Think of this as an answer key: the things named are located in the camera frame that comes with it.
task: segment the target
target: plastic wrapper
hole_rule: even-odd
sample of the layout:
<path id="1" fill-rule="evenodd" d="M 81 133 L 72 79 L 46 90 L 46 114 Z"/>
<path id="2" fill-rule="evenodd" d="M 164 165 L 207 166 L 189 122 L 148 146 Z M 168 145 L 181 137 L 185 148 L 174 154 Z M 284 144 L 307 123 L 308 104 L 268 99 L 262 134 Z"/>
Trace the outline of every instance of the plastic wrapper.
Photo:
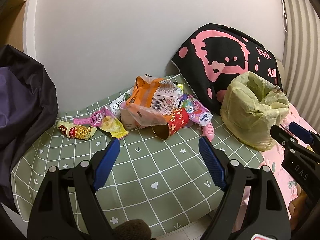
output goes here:
<path id="1" fill-rule="evenodd" d="M 190 120 L 200 126 L 206 126 L 211 121 L 212 114 L 193 96 L 183 94 L 180 100 L 182 100 L 182 108 L 187 111 Z"/>
<path id="2" fill-rule="evenodd" d="M 70 139 L 81 139 L 89 140 L 96 132 L 97 128 L 95 127 L 85 127 L 82 125 L 74 125 L 70 122 L 60 121 L 57 124 L 57 129 Z"/>
<path id="3" fill-rule="evenodd" d="M 140 126 L 167 124 L 181 96 L 181 89 L 169 80 L 137 77 L 126 109 Z"/>
<path id="4" fill-rule="evenodd" d="M 129 133 L 124 129 L 122 123 L 114 116 L 114 114 L 106 108 L 106 115 L 102 119 L 102 124 L 100 125 L 100 129 L 109 132 L 112 137 L 116 137 L 118 139 L 123 138 Z"/>
<path id="5" fill-rule="evenodd" d="M 106 114 L 106 109 L 102 108 L 99 111 L 94 112 L 91 114 L 89 118 L 84 119 L 73 119 L 74 124 L 90 124 L 93 127 L 99 127 L 102 124 L 102 119 Z"/>
<path id="6" fill-rule="evenodd" d="M 237 76 L 228 86 L 221 106 L 226 127 L 243 143 L 259 151 L 276 141 L 272 125 L 280 125 L 289 112 L 289 101 L 278 86 L 253 72 Z"/>
<path id="7" fill-rule="evenodd" d="M 118 118 L 118 120 L 121 120 L 120 105 L 132 96 L 132 92 L 133 88 L 130 88 L 127 92 L 123 93 L 107 106 L 107 108 L 115 115 L 116 118 Z"/>

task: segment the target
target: yellow plastic bag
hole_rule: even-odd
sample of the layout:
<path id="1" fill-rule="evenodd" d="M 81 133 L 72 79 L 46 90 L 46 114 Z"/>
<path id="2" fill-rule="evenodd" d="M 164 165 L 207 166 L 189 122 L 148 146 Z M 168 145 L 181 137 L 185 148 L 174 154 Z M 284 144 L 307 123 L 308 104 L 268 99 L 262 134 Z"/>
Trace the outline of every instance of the yellow plastic bag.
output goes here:
<path id="1" fill-rule="evenodd" d="M 232 80 L 220 110 L 226 127 L 259 151 L 268 151 L 276 144 L 270 128 L 280 125 L 288 112 L 289 101 L 280 88 L 253 72 Z"/>

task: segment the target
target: paper cup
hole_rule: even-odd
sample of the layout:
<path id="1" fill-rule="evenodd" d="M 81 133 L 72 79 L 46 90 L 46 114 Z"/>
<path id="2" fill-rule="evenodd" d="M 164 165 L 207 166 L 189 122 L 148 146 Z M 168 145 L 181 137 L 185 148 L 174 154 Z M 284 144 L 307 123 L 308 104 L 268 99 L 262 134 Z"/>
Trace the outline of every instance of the paper cup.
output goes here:
<path id="1" fill-rule="evenodd" d="M 188 122 L 189 115 L 187 111 L 184 108 L 178 108 L 173 111 L 173 115 L 167 124 L 155 125 L 152 126 L 152 129 L 161 140 L 166 140 Z"/>
<path id="2" fill-rule="evenodd" d="M 125 109 L 125 102 L 120 104 L 120 113 L 121 113 L 121 122 L 125 129 L 133 129 L 136 128 L 136 120 L 132 117 L 132 115 Z"/>

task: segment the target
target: red paper cup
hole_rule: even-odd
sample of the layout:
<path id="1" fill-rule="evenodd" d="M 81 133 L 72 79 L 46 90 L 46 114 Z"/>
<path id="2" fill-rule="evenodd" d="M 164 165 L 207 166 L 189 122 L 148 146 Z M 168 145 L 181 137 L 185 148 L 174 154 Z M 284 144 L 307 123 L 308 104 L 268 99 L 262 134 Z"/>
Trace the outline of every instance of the red paper cup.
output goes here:
<path id="1" fill-rule="evenodd" d="M 153 132 L 161 140 L 168 139 L 176 133 L 181 127 L 184 127 L 189 122 L 189 115 L 184 108 L 174 109 L 169 122 L 165 125 L 152 126 Z"/>

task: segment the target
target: barcode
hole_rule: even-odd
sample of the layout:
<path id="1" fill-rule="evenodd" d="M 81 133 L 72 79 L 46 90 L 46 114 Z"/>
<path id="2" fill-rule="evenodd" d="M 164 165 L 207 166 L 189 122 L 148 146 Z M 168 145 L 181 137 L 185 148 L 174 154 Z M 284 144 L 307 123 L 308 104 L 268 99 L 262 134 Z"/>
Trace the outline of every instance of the barcode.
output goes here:
<path id="1" fill-rule="evenodd" d="M 160 111 L 161 109 L 161 104 L 162 104 L 162 99 L 161 98 L 155 98 L 154 104 L 153 104 L 153 109 L 156 111 Z"/>

